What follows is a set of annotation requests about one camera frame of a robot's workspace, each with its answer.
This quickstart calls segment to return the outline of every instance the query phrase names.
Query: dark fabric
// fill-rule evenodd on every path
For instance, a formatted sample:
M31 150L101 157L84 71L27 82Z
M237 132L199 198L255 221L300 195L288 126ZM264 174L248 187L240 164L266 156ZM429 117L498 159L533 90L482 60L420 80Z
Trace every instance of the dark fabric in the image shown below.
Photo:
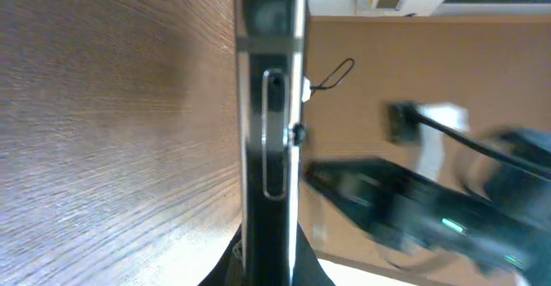
M240 283L236 282L236 277L242 276L242 271L238 272L240 259L235 257L232 252L233 247L241 240L241 226L233 236L230 244L222 254L219 262L214 266L214 269L205 277L199 284L200 286L234 286ZM294 279L295 286L334 286L333 281L325 274L324 270L319 265L318 258L313 252L312 247L308 243L306 236L302 232L302 228L298 227L297 242L296 242L296 262L294 264Z

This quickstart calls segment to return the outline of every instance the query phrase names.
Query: black cable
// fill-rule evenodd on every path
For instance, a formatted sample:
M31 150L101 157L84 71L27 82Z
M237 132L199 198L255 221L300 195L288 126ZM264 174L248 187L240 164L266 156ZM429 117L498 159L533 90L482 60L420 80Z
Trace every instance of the black cable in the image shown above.
M329 81L329 79L331 79L333 77L333 75L335 75L336 72L338 72L341 67L343 67L343 65L345 65L347 62L350 62L350 66L348 68L348 70L346 70L343 74L343 76L341 76L336 82L335 84L332 84L330 86L324 86L324 84ZM312 94L311 96L313 96L314 93L316 93L317 90L329 90L329 89L333 89L335 87L337 87L339 84L341 84L341 82L343 81L343 79L346 77L346 75L348 75L348 73L350 71L352 71L352 69L354 68L354 65L356 64L356 62L354 61L354 59L352 58L347 58L345 59L343 62L341 62L341 64L339 64L337 66L337 68L335 68L334 71L331 72L331 74L329 74L325 79L324 81L321 82L321 84L317 85L317 86L313 86L311 85L310 86L310 90L312 90Z
M456 132L454 129L450 127L445 127L440 123L432 120L431 118L422 115L419 112L417 112L416 114L417 114L416 119L419 123L423 123L424 125L427 125L429 127L432 127L438 131L445 133L450 138L462 143L463 145L471 148L476 152L480 152L483 155L486 155L500 163L511 166L517 170L528 173L534 177L538 177L543 180L551 180L551 169L549 168L535 165L529 161L525 161L523 159L513 157L507 153L496 151L491 147L489 147L488 145L479 143L476 140L471 140L467 136L459 132Z

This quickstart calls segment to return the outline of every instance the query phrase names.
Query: cable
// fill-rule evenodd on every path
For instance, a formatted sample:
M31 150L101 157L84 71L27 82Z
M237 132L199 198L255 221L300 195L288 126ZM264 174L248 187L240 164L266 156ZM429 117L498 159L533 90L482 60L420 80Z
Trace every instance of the cable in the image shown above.
M341 67L343 67L343 65L345 65L347 62L350 62L350 66L348 68L348 70L346 70L343 74L343 76L341 76L336 82L335 84L332 84L330 86L324 86L324 84L329 81L329 79L331 79L333 77L333 75L335 75L336 72L338 72L338 70L341 69ZM354 61L354 59L352 58L347 58L345 59L343 62L341 62L341 64L339 64L337 66L337 68L331 72L331 74L329 74L325 79L324 81L321 82L321 84L317 85L317 86L313 86L311 85L310 86L310 90L312 90L312 94L311 96L313 96L314 93L316 93L317 90L329 90L329 89L333 89L335 87L337 87L338 85L341 84L341 82L343 81L343 79L346 77L346 75L348 75L348 73L350 71L352 71L352 69L354 68L354 65L356 64L356 62Z
M486 155L500 163L511 166L517 170L528 173L534 177L538 177L540 179L547 180L547 181L551 180L551 169L547 167L542 167L542 166L533 164L529 161L525 161L523 159L513 157L507 153L496 151L491 147L489 147L488 145L481 144L476 140L471 140L467 136L460 134L459 132L456 132L454 129L450 127L445 127L440 123L432 120L431 118L420 114L419 112L416 112L416 116L417 117L415 118L419 123L423 123L424 125L433 127L434 129L445 133L450 138L462 143L463 145L471 148L476 152L480 152L483 155Z

